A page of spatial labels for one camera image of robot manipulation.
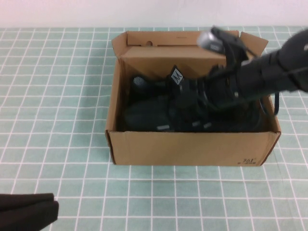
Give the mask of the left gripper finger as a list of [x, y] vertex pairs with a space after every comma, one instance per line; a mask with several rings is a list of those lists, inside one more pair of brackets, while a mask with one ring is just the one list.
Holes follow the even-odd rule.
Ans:
[[40, 231], [58, 219], [59, 203], [41, 202], [0, 212], [2, 231]]
[[39, 194], [1, 194], [0, 209], [12, 210], [20, 207], [30, 206], [41, 202], [54, 201], [53, 193]]

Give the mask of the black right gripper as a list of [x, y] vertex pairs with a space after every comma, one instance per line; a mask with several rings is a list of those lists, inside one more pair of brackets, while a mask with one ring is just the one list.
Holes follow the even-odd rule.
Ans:
[[205, 83], [202, 80], [182, 80], [174, 84], [174, 106], [176, 109], [187, 109], [200, 106], [240, 106], [241, 98], [236, 97], [239, 91], [237, 75], [240, 68], [227, 70], [224, 66], [211, 68]]

